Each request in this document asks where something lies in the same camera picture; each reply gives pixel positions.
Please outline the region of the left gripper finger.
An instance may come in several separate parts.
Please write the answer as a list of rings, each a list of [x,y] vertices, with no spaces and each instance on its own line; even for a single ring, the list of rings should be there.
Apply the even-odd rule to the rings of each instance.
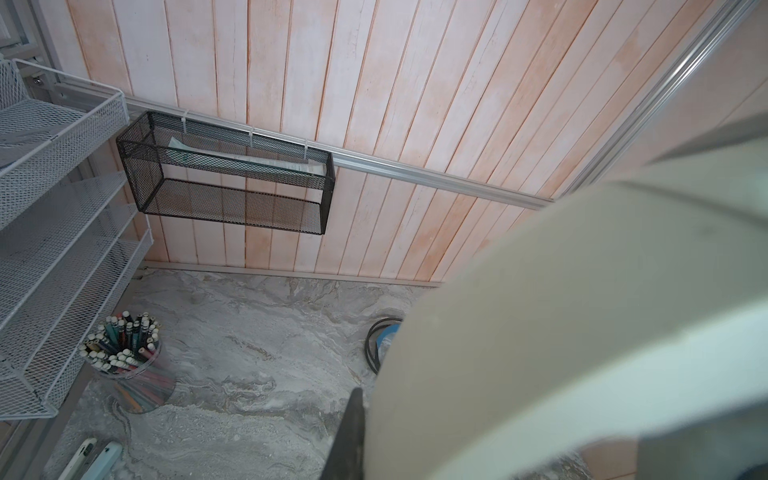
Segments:
[[[363,390],[352,390],[320,480],[364,478],[365,408]]]

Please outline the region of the white headphones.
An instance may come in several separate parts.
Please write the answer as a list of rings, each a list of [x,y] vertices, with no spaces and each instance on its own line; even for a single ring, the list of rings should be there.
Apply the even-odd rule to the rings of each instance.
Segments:
[[[422,297],[364,474],[503,479],[616,437],[641,479],[767,475],[765,115],[557,202]]]

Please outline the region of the black and blue headphones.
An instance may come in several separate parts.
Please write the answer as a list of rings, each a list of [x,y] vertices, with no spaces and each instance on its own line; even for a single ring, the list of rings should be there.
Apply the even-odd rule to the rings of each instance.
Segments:
[[[374,374],[378,374],[386,352],[390,348],[394,336],[403,320],[396,317],[385,317],[375,320],[365,336],[363,352],[366,363]]]

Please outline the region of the clear cup of pencils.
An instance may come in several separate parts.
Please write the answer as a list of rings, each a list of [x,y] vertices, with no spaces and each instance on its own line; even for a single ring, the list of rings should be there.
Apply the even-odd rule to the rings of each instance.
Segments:
[[[125,411],[149,413],[172,396],[176,377],[163,357],[161,325],[148,312],[108,316],[78,346],[109,395]]]

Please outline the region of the horizontal aluminium wall rail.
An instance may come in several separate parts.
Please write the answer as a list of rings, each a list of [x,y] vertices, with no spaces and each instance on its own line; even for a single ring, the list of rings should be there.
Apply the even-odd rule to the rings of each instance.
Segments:
[[[86,87],[84,83],[75,81],[41,85],[32,82],[31,85],[30,88],[33,93],[43,95],[42,92],[46,91],[48,92],[47,95],[54,99],[54,103],[59,103],[72,108],[82,109],[85,107],[94,107],[98,103],[97,100],[105,100],[109,96],[107,95],[106,90],[102,87]],[[330,152],[333,157],[334,167],[336,168],[354,170],[373,176],[385,177],[436,190],[445,190],[456,194],[476,197],[529,210],[541,210],[554,203],[551,199],[507,190],[443,172],[435,172],[406,163],[389,161],[316,142],[309,142],[308,140],[291,137],[289,135],[260,129],[254,130],[252,127],[245,124],[223,120],[218,117],[203,115],[196,112],[187,112],[184,109],[132,97],[130,95],[126,96],[126,102],[129,119],[131,121],[141,116],[145,111],[157,111],[174,117],[186,117],[188,121],[192,120],[210,124],[215,127],[243,131],[246,133],[246,137],[248,137],[250,132],[253,132],[254,135],[258,134],[283,141],[298,142],[302,149],[306,144],[307,147]]]

